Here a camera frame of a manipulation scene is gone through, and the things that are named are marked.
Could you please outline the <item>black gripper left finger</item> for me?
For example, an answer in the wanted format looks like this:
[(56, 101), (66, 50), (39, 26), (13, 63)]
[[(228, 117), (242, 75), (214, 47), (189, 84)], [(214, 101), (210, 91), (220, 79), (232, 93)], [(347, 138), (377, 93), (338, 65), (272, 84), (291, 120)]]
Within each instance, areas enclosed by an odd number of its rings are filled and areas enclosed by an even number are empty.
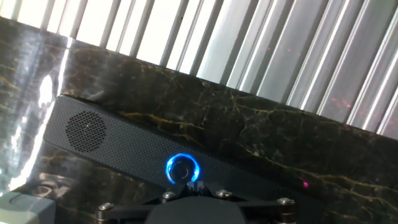
[(100, 205), (95, 213), (96, 223), (123, 223), (127, 221), (143, 223), (156, 206), (194, 194), (195, 182), (187, 182), (186, 184), (172, 185), (158, 196), (136, 205), (116, 205), (106, 202)]

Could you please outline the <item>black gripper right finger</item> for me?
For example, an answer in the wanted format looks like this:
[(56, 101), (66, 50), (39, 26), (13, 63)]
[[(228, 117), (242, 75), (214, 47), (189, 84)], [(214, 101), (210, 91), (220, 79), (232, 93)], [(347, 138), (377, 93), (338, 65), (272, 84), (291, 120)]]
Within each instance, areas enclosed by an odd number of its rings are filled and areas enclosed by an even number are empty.
[(266, 223), (295, 223), (295, 200), (287, 197), (262, 200), (250, 195), (234, 193), (216, 182), (195, 182), (195, 194), (235, 203), (250, 221)]

